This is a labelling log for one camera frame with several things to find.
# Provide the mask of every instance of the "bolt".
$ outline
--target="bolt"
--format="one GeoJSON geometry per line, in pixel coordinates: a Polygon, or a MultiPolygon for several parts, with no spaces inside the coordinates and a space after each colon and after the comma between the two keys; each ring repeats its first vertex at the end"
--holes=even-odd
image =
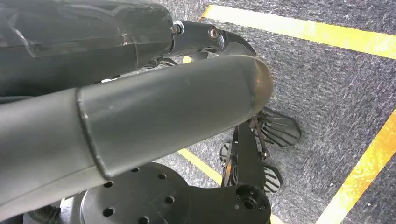
{"type": "Polygon", "coordinates": [[[217,41],[219,31],[215,27],[209,27],[209,37],[212,41],[217,41]]]}
{"type": "Polygon", "coordinates": [[[173,34],[180,34],[180,33],[182,32],[182,29],[180,28],[179,25],[173,24],[173,25],[170,27],[170,31],[171,31],[173,34]]]}

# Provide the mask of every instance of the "yellow tape line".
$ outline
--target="yellow tape line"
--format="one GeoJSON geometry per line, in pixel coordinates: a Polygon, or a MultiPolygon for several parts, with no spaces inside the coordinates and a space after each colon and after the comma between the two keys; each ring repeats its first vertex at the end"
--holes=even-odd
{"type": "Polygon", "coordinates": [[[202,17],[396,59],[396,36],[209,5],[202,17]]]}
{"type": "Polygon", "coordinates": [[[373,139],[316,224],[339,224],[396,152],[396,110],[373,139]]]}
{"type": "MultiPolygon", "coordinates": [[[[218,174],[218,172],[216,172],[214,169],[212,169],[210,166],[208,166],[206,163],[204,163],[202,160],[200,160],[198,157],[196,157],[186,148],[180,149],[178,152],[184,158],[190,161],[194,166],[196,166],[198,169],[200,169],[202,172],[208,175],[217,184],[221,185],[221,180],[223,179],[223,177],[220,174],[218,174]]],[[[270,219],[271,219],[271,224],[284,224],[284,222],[282,222],[278,217],[272,214],[270,219]]]]}
{"type": "Polygon", "coordinates": [[[192,62],[192,59],[190,57],[188,57],[188,56],[183,57],[183,64],[190,63],[190,62],[192,62]]]}

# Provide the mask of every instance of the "black cylindrical tube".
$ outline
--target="black cylindrical tube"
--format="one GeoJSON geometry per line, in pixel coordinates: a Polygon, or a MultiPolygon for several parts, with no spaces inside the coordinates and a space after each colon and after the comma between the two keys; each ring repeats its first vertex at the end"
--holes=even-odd
{"type": "Polygon", "coordinates": [[[96,157],[114,176],[246,121],[272,88],[259,59],[225,56],[84,87],[78,97],[96,157]]]}
{"type": "Polygon", "coordinates": [[[0,221],[231,128],[271,92],[263,62],[225,56],[0,105],[0,221]]]}

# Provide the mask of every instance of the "black plastic part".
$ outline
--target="black plastic part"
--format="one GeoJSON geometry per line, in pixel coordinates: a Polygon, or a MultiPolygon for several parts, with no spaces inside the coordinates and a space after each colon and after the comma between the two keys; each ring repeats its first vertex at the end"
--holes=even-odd
{"type": "Polygon", "coordinates": [[[106,176],[248,120],[269,101],[257,58],[224,56],[82,88],[84,124],[106,176]]]}
{"type": "MultiPolygon", "coordinates": [[[[220,149],[219,158],[223,166],[223,173],[226,173],[226,160],[228,155],[228,150],[230,149],[231,143],[224,143],[220,149]]],[[[280,176],[278,170],[275,167],[271,167],[261,162],[261,167],[263,173],[265,174],[265,184],[264,184],[264,192],[265,193],[277,193],[279,192],[282,186],[282,177],[280,176]]],[[[230,171],[229,179],[227,180],[227,184],[222,184],[225,186],[233,186],[238,182],[238,165],[235,163],[230,171]]]]}
{"type": "Polygon", "coordinates": [[[0,220],[242,123],[272,88],[259,59],[225,56],[2,104],[0,220]]]}
{"type": "Polygon", "coordinates": [[[293,119],[268,108],[258,114],[258,120],[266,142],[287,147],[297,144],[301,137],[300,128],[293,119]]]}
{"type": "Polygon", "coordinates": [[[0,220],[105,182],[83,135],[75,91],[0,105],[0,220]]]}
{"type": "Polygon", "coordinates": [[[98,186],[86,192],[81,205],[85,224],[139,224],[147,220],[149,224],[269,223],[267,197],[249,184],[213,189],[188,186],[177,172],[153,162],[112,182],[110,188],[98,186]]]}
{"type": "Polygon", "coordinates": [[[3,0],[0,96],[39,96],[100,82],[172,46],[172,17],[147,0],[3,0]]]}

